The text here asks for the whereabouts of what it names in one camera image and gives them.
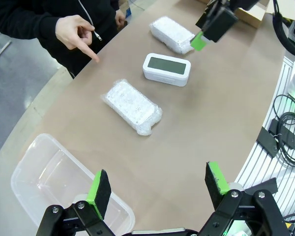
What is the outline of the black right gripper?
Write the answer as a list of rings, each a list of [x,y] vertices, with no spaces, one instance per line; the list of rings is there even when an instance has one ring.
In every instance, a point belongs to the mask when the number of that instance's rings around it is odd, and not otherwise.
[[[230,0],[231,10],[250,10],[254,5],[255,0]],[[238,17],[230,9],[223,7],[222,0],[209,0],[204,13],[196,23],[200,31],[190,41],[196,51],[201,51],[210,42],[218,42],[238,21]]]

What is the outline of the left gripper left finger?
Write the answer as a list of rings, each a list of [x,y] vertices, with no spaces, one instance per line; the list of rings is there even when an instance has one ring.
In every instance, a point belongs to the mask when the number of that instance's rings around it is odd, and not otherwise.
[[[107,172],[97,172],[86,200],[68,208],[60,205],[46,208],[38,236],[75,236],[83,231],[89,236],[116,236],[104,222],[111,193]]]

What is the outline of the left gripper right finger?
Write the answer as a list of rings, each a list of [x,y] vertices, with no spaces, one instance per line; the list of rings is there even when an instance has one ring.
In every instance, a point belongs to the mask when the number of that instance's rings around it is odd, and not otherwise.
[[[289,236],[289,230],[272,193],[253,194],[231,189],[217,162],[206,163],[205,183],[214,212],[198,236],[226,236],[235,221],[244,221],[251,236]]]

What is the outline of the bubble-wrapped white clock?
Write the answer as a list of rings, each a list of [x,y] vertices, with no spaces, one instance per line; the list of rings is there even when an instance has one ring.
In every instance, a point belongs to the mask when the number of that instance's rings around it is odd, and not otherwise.
[[[101,98],[141,136],[150,135],[152,127],[162,119],[162,109],[126,79],[115,81]]]
[[[152,22],[149,27],[152,35],[173,52],[185,55],[194,50],[190,41],[195,35],[171,18],[160,17]]]

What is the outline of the unwrapped white digital clock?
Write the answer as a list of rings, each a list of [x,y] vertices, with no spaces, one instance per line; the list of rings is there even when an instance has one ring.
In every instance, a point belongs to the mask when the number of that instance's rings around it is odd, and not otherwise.
[[[191,71],[188,60],[149,53],[143,63],[146,79],[178,87],[184,87]]]

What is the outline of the person right forearm black sleeve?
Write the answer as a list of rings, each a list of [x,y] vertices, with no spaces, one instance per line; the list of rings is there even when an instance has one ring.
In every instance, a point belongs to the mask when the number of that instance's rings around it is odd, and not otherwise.
[[[21,7],[0,6],[0,32],[17,39],[55,39],[59,17],[36,14]]]

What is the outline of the person left hand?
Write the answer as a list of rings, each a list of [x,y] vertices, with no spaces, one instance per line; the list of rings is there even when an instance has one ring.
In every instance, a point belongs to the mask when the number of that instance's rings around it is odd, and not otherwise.
[[[120,9],[116,11],[115,21],[116,21],[116,25],[119,29],[124,27],[125,15]]]

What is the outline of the person right hand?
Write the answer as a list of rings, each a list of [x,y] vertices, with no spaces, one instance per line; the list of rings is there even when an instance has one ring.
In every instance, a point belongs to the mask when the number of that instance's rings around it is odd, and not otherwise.
[[[98,55],[89,47],[92,44],[94,30],[94,26],[87,20],[79,15],[73,15],[58,19],[55,35],[69,50],[77,48],[91,59],[99,62]]]

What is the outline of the brown cardboard box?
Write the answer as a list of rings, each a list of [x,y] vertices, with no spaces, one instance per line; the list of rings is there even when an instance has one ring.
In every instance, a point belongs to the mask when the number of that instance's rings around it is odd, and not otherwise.
[[[283,18],[295,20],[295,0],[277,0],[279,12]],[[243,10],[239,8],[235,11],[236,16],[243,22],[258,28],[266,14],[274,13],[273,0],[258,0],[258,2],[250,9]]]

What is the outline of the black flat wedge plate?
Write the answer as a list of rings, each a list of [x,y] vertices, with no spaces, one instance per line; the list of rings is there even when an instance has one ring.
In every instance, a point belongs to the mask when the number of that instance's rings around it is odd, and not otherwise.
[[[245,189],[247,194],[253,195],[256,191],[259,190],[267,190],[271,194],[275,194],[278,192],[277,180],[276,178],[271,178],[267,181],[261,182],[255,186]]]

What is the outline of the clear plastic container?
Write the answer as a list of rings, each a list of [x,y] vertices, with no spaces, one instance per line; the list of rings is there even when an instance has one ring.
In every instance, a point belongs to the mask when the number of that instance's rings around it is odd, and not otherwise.
[[[39,228],[48,206],[68,208],[86,200],[95,175],[51,135],[41,134],[16,167],[11,187]],[[132,231],[135,216],[132,209],[112,192],[104,222],[116,236],[123,236]],[[89,235],[83,231],[75,236]]]

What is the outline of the black power adapter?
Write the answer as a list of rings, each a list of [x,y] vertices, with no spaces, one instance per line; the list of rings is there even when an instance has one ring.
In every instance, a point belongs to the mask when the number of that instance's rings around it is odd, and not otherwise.
[[[277,135],[277,133],[278,133],[277,126],[278,126],[278,120],[272,119],[270,126],[268,128],[269,133],[272,135]]]
[[[280,131],[282,142],[290,149],[295,148],[295,134],[283,126]]]

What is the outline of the person in black hoodie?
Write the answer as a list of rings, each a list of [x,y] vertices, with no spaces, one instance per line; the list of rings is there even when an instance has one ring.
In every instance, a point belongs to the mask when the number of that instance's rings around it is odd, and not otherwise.
[[[38,39],[72,78],[124,25],[118,0],[0,0],[0,32]]]

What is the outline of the white slotted base plate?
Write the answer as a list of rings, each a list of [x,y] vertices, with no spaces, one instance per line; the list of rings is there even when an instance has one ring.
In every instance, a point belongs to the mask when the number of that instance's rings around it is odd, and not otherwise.
[[[271,121],[285,112],[295,113],[295,102],[288,94],[289,82],[294,74],[295,62],[284,57],[263,128],[268,129]],[[295,214],[295,168],[284,161],[280,152],[271,157],[258,143],[255,143],[236,182],[247,189],[271,178],[276,178],[278,191],[274,194],[274,199],[282,215]]]

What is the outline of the black angled bracket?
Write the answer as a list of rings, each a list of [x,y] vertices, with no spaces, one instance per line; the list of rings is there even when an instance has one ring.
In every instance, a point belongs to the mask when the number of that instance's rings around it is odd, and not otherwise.
[[[277,155],[278,142],[264,127],[261,127],[256,141],[271,158]]]

